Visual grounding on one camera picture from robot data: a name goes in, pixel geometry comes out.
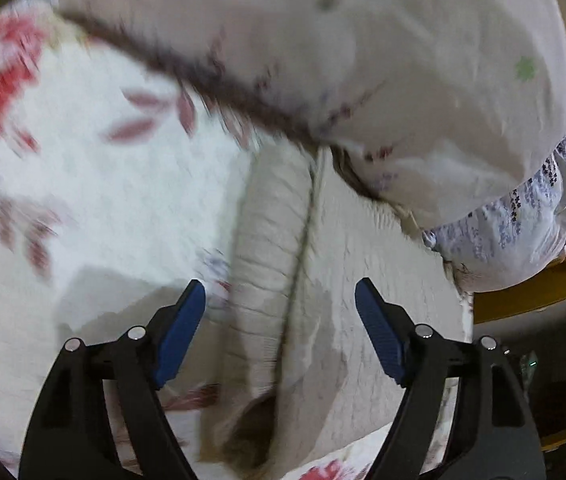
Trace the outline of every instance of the pillow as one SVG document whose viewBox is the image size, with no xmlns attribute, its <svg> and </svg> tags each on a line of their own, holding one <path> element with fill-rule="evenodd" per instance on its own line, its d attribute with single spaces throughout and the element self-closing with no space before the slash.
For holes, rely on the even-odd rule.
<svg viewBox="0 0 566 480">
<path fill-rule="evenodd" d="M 566 137 L 514 191 L 424 238 L 466 291 L 507 288 L 543 270 L 566 243 Z"/>
<path fill-rule="evenodd" d="M 59 2 L 347 147 L 422 228 L 519 186 L 566 132 L 556 0 Z"/>
</svg>

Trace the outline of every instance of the blue gripper pad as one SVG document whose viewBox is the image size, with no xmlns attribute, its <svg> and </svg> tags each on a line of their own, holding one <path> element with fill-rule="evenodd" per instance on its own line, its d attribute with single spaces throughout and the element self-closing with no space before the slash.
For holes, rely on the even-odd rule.
<svg viewBox="0 0 566 480">
<path fill-rule="evenodd" d="M 374 350 L 377 351 L 383 371 L 393 378 L 397 384 L 401 384 L 406 373 L 404 342 L 383 313 L 383 307 L 386 303 L 368 278 L 357 283 L 354 300 L 361 321 L 363 321 L 365 330 L 367 330 L 367 335 L 372 341 Z"/>
<path fill-rule="evenodd" d="M 167 309 L 172 308 L 177 309 L 176 315 L 170 326 L 164 329 L 157 345 L 154 369 L 154 383 L 157 389 L 175 378 L 183 363 L 189 343 L 205 311 L 204 286 L 196 280 L 191 281 L 176 306 L 167 307 Z"/>
</svg>

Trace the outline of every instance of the folded blanket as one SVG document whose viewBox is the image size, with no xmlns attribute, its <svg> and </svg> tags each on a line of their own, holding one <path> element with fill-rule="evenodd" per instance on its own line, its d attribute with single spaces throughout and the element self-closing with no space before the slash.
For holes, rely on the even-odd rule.
<svg viewBox="0 0 566 480">
<path fill-rule="evenodd" d="M 320 151 L 317 164 L 267 478 L 347 446 L 396 415 L 403 390 L 381 370 L 355 308 L 361 278 L 370 277 L 385 300 L 403 306 L 415 322 L 447 338 L 471 338 L 471 326 L 463 323 L 467 298 L 440 255 L 403 234 L 391 206 L 349 188 L 335 173 L 330 150 Z M 451 416 L 448 409 L 440 424 Z M 432 463 L 444 450 L 435 444 Z"/>
<path fill-rule="evenodd" d="M 262 463 L 269 449 L 277 362 L 310 211 L 311 164 L 294 145 L 264 146 L 238 220 L 215 436 L 241 468 Z"/>
</svg>

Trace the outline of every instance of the blue patterned pillowcase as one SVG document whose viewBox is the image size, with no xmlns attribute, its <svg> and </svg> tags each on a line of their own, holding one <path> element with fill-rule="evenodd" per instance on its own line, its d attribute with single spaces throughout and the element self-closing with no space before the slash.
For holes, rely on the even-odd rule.
<svg viewBox="0 0 566 480">
<path fill-rule="evenodd" d="M 514 191 L 424 240 L 454 264 L 467 291 L 500 290 L 543 270 L 566 243 L 566 136 Z"/>
</svg>

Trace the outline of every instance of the white pillowcase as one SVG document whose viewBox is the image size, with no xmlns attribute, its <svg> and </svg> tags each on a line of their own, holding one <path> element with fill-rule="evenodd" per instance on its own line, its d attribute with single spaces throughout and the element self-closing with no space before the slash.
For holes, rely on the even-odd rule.
<svg viewBox="0 0 566 480">
<path fill-rule="evenodd" d="M 556 0 L 59 2 L 306 121 L 422 228 L 519 186 L 566 132 Z"/>
</svg>

